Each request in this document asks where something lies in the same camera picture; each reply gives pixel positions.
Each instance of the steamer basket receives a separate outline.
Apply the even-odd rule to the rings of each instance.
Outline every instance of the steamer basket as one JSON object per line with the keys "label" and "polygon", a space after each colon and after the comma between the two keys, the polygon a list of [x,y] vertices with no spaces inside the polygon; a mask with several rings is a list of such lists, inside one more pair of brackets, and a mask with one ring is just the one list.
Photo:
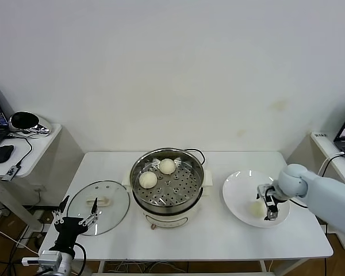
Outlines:
{"label": "steamer basket", "polygon": [[[162,174],[159,164],[172,159],[176,170],[171,175]],[[157,176],[157,184],[144,189],[139,177],[146,171]],[[202,195],[204,169],[191,153],[176,148],[160,148],[143,155],[132,167],[129,180],[137,203],[146,211],[160,216],[183,213],[196,204]]]}

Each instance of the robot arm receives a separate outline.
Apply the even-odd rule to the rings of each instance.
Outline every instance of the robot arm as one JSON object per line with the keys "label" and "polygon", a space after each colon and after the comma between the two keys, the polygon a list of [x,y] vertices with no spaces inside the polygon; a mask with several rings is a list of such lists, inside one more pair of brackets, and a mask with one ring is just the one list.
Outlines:
{"label": "robot arm", "polygon": [[62,214],[67,205],[69,196],[60,203],[59,208],[53,211],[55,229],[59,235],[55,245],[49,250],[44,250],[37,258],[23,258],[23,266],[39,265],[41,275],[68,276],[71,272],[71,262],[74,259],[74,245],[78,235],[87,232],[87,230],[98,220],[97,198],[89,216],[81,217],[63,217]]}
{"label": "robot arm", "polygon": [[345,184],[320,177],[304,166],[291,164],[284,168],[272,185],[259,185],[258,195],[267,206],[267,220],[277,218],[277,205],[300,197],[320,219],[345,234]]}

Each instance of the usb drive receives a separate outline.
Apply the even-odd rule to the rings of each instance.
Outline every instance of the usb drive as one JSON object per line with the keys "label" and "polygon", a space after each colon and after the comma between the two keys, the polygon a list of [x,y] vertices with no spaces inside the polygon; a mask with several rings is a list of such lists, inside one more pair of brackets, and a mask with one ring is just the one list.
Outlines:
{"label": "usb drive", "polygon": [[1,181],[12,181],[14,176],[18,173],[18,171],[20,170],[21,166],[16,165],[16,166],[11,166],[11,168],[9,169],[9,171],[7,171],[6,175],[4,175],[1,179]]}

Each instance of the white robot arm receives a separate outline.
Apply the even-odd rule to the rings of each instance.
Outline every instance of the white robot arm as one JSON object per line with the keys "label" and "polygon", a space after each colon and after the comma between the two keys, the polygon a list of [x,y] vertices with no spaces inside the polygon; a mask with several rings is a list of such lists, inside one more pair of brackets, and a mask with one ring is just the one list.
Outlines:
{"label": "white robot arm", "polygon": [[272,185],[259,185],[258,195],[266,203],[267,220],[277,218],[278,204],[300,197],[313,214],[345,234],[345,184],[337,180],[291,164],[280,172]]}

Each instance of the glass lid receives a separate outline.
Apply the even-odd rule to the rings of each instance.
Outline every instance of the glass lid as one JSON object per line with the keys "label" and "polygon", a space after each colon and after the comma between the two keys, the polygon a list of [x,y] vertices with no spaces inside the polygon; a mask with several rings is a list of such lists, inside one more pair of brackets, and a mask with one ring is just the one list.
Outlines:
{"label": "glass lid", "polygon": [[67,216],[86,218],[97,198],[98,220],[85,236],[97,236],[116,227],[129,209],[129,194],[115,181],[98,181],[84,187],[71,200]]}

